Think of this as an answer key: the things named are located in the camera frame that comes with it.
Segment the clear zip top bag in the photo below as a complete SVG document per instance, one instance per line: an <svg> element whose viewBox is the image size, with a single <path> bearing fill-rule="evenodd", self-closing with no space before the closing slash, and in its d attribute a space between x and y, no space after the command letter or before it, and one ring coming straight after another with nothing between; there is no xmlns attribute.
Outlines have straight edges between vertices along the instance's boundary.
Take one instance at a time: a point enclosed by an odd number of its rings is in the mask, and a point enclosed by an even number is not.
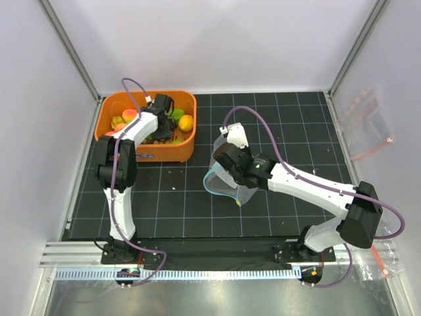
<svg viewBox="0 0 421 316"><path fill-rule="evenodd" d="M225 143L226 139L223 136L217 137L214 141L209 170L203 177L203 186L208 193L232 198L238 206L242 206L252 198L257 189L237 184L232 175L213 158L214 152Z"/></svg>

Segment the brown longan bunch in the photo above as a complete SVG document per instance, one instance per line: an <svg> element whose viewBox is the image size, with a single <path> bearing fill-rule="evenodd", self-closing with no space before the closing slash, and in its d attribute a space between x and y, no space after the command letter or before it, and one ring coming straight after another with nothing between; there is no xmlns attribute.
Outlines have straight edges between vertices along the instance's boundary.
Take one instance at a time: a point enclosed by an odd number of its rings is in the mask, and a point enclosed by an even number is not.
<svg viewBox="0 0 421 316"><path fill-rule="evenodd" d="M171 144L172 143L172 139L159 139L159 140L150 140L150 139L146 139L142 141L142 145L167 145L167 144Z"/></svg>

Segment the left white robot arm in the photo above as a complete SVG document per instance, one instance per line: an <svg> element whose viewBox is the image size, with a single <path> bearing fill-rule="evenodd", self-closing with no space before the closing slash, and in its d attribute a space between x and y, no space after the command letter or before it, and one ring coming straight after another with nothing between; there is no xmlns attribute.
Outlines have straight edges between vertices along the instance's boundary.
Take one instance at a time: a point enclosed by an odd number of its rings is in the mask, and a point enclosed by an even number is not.
<svg viewBox="0 0 421 316"><path fill-rule="evenodd" d="M146 96L147 105L112 136L101 136L96 151L96 176L106 195L111 227L103 248L106 259L133 263L139 257L136 226L132 218L132 187L137 176L136 149L155 132L171 131L168 115L173 99L157 94Z"/></svg>

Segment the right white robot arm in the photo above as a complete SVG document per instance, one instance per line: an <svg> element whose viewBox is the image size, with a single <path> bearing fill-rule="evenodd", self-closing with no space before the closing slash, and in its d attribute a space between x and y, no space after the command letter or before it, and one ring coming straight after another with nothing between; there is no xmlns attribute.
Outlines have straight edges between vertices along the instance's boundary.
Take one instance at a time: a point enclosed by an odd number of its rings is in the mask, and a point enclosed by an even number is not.
<svg viewBox="0 0 421 316"><path fill-rule="evenodd" d="M338 244L372 247L383 213L375 202L378 195L373 185L360 182L353 186L326 180L282 165L263 153L252 155L249 149L230 143L218 147L212 157L240 186L288 194L334 216L322 224L304 227L296 245L302 260L313 260Z"/></svg>

